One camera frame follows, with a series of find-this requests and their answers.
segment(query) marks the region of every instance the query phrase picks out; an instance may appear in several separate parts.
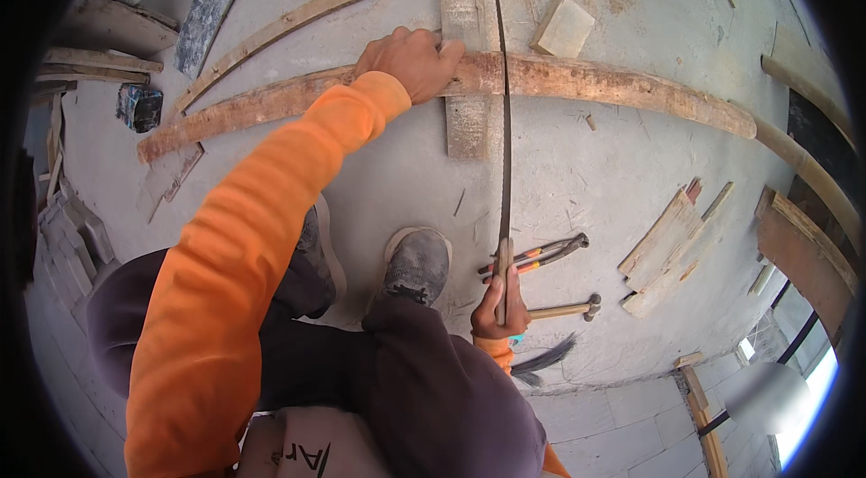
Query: gray sneaker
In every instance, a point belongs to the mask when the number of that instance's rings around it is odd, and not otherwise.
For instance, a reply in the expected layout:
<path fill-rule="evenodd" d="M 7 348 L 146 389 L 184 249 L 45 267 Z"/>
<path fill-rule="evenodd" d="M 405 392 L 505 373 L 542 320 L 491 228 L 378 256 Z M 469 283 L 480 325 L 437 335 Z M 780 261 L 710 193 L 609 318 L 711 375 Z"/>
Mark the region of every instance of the gray sneaker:
<path fill-rule="evenodd" d="M 429 307 L 442 293 L 451 243 L 431 228 L 404 228 L 384 250 L 385 274 L 375 299 L 400 296 Z"/>
<path fill-rule="evenodd" d="M 330 227 L 331 213 L 325 197 L 319 194 L 319 199 L 304 217 L 304 226 L 295 248 L 304 254 L 304 258 L 316 270 L 325 285 L 327 302 L 332 304 L 345 296 L 345 273 L 333 254 Z"/>

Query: hand saw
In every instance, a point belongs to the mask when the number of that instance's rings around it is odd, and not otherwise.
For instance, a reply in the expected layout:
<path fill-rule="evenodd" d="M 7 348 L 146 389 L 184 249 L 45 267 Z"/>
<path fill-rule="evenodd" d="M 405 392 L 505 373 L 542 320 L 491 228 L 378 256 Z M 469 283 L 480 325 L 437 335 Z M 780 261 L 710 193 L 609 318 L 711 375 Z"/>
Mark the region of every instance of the hand saw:
<path fill-rule="evenodd" d="M 502 26 L 502 7 L 496 0 L 496 21 L 499 23 L 499 47 L 502 51 L 502 71 L 505 76 L 505 94 L 502 97 L 502 218 L 499 223 L 499 247 L 493 260 L 493 273 L 502 278 L 502 299 L 496 306 L 496 324 L 505 325 L 508 268 L 514 263 L 514 242 L 511 239 L 511 90 L 508 87 L 508 59 L 505 53 L 505 28 Z"/>

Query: hammer head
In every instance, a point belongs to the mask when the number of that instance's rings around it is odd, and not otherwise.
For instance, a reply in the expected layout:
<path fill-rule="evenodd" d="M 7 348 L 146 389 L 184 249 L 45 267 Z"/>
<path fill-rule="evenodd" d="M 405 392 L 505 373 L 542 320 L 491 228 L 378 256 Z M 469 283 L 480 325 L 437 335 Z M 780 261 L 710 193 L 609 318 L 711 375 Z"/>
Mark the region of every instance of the hammer head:
<path fill-rule="evenodd" d="M 599 294 L 593 294 L 590 296 L 590 310 L 584 313 L 584 320 L 587 322 L 591 322 L 592 319 L 595 318 L 596 313 L 601 310 L 601 296 Z"/>

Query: orange long-sleeve shirt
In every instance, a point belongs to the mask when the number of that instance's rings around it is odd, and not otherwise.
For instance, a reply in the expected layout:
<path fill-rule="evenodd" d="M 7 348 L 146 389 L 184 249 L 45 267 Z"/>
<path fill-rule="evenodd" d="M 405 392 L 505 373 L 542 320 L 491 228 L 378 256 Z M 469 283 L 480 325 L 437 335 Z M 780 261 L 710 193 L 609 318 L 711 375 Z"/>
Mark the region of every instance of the orange long-sleeve shirt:
<path fill-rule="evenodd" d="M 131 478 L 221 473 L 238 461 L 261 387 L 259 327 L 304 215 L 344 157 L 410 106 L 403 86 L 381 72 L 331 87 L 205 197 L 166 255 L 133 357 L 124 447 Z M 501 344 L 480 346 L 502 364 Z M 551 457 L 548 445 L 545 470 L 567 476 Z"/>

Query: hand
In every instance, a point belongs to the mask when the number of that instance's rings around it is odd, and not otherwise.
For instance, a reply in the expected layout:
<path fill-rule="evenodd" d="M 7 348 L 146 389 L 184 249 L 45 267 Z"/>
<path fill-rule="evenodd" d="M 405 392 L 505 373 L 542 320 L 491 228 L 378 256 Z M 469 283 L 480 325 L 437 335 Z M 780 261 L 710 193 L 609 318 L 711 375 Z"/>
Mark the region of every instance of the hand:
<path fill-rule="evenodd" d="M 427 29 L 410 31 L 401 25 L 367 44 L 355 65 L 355 77 L 370 70 L 385 72 L 403 84 L 412 104 L 424 104 L 451 81 L 464 51 L 460 40 L 442 41 Z"/>
<path fill-rule="evenodd" d="M 502 299 L 502 278 L 493 276 L 490 287 L 484 293 L 482 302 L 472 311 L 472 334 L 484 339 L 504 339 L 511 335 L 520 335 L 532 321 L 526 304 L 521 298 L 521 280 L 517 277 L 517 267 L 508 269 L 508 290 L 505 296 L 505 325 L 496 324 L 496 305 Z"/>

